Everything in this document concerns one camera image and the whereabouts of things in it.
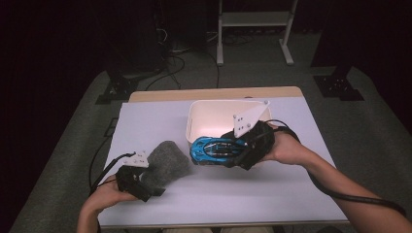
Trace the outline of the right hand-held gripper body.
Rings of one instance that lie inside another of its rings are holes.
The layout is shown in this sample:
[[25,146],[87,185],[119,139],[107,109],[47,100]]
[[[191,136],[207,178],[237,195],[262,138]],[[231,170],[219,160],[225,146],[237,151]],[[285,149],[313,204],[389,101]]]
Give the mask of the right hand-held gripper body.
[[270,117],[270,102],[256,102],[246,111],[233,116],[233,131],[237,139],[247,143],[247,148],[236,158],[243,158],[250,170],[269,151],[274,143],[272,128],[266,123]]

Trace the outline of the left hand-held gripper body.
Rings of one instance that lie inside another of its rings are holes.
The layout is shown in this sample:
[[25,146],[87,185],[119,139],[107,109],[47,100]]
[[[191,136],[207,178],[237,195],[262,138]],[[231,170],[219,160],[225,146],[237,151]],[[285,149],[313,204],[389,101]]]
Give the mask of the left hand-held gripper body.
[[144,151],[129,154],[116,173],[119,191],[128,192],[137,199],[147,202],[153,193],[141,182],[140,177],[148,168],[148,157]]

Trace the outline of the white plastic bin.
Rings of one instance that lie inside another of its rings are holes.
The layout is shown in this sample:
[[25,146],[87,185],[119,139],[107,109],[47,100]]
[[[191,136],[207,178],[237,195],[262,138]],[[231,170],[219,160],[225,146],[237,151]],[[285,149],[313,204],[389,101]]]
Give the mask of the white plastic bin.
[[220,138],[234,131],[239,138],[253,129],[259,120],[271,119],[268,100],[198,100],[189,108],[186,137],[189,148],[202,136]]

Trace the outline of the grey fuzzy cloth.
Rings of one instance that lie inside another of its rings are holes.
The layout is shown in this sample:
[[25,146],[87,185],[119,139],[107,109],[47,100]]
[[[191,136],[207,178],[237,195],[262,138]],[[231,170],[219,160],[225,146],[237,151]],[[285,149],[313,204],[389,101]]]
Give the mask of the grey fuzzy cloth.
[[151,152],[148,161],[149,168],[143,173],[141,182],[150,192],[160,192],[191,173],[189,158],[172,141],[160,143]]

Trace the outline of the blue toy car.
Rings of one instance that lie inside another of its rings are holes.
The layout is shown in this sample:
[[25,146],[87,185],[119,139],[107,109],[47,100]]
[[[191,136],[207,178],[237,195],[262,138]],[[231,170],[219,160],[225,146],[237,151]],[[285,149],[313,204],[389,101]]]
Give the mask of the blue toy car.
[[200,137],[191,144],[189,155],[195,165],[233,167],[235,158],[246,148],[243,140]]

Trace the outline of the person's left hand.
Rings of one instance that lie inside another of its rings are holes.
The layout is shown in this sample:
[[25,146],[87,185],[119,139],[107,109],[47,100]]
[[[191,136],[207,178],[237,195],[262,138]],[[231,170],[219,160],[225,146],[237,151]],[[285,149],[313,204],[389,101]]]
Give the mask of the person's left hand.
[[120,202],[135,200],[136,197],[130,193],[119,191],[116,176],[112,175],[87,198],[82,206],[81,213],[98,216],[103,210]]

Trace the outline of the person's right hand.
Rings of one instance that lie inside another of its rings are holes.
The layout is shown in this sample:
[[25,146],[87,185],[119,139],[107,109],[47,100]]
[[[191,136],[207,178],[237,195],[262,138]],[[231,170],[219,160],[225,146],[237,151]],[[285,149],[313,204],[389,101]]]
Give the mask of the person's right hand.
[[277,161],[282,164],[303,166],[314,155],[311,150],[301,145],[292,135],[285,131],[278,131],[277,125],[272,125],[272,128],[275,129],[275,143],[262,161]]

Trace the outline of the white table mat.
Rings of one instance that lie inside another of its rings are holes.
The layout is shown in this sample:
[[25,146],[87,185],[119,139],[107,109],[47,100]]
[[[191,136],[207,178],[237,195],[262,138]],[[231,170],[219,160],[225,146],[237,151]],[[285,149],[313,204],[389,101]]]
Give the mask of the white table mat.
[[[163,141],[189,149],[188,101],[125,103],[120,108],[109,159],[129,152],[151,153]],[[193,166],[189,176],[148,202],[117,204],[99,217],[104,228],[279,222],[344,222],[330,197],[298,166],[262,162],[249,171]]]

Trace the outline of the black floor socket plate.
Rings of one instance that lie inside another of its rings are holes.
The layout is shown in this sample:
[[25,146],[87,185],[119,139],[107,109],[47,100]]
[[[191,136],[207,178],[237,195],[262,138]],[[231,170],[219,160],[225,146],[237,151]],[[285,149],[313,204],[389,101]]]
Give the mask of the black floor socket plate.
[[105,132],[104,132],[104,136],[105,137],[112,137],[115,133],[117,124],[118,124],[119,119],[117,117],[113,117],[110,120],[110,123],[108,125],[108,127],[106,128]]

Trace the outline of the wooden table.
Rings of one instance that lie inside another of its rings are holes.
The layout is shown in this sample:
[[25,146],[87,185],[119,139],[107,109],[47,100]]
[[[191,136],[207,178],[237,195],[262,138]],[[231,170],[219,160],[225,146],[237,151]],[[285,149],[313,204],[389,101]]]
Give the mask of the wooden table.
[[129,103],[302,96],[297,86],[156,90],[135,91],[130,95]]

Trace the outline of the black stand base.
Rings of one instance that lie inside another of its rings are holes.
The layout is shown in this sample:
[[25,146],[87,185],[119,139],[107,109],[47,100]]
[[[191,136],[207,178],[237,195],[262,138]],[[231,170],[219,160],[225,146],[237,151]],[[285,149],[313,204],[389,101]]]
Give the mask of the black stand base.
[[109,83],[105,91],[97,97],[96,105],[110,104],[112,101],[128,100],[137,89],[139,81],[127,78],[119,71],[108,70]]
[[363,101],[361,93],[347,79],[351,66],[338,65],[330,75],[314,76],[314,81],[324,97],[341,101]]

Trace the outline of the white metal stand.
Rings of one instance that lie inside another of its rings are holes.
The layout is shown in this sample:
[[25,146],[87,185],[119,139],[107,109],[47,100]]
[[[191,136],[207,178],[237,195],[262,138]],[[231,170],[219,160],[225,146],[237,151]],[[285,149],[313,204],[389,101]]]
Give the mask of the white metal stand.
[[223,30],[226,27],[284,26],[285,32],[283,37],[279,40],[279,44],[286,63],[292,66],[294,61],[288,48],[288,41],[292,31],[297,4],[298,0],[292,0],[292,5],[288,12],[225,13],[223,11],[223,0],[219,0],[217,64],[223,65]]

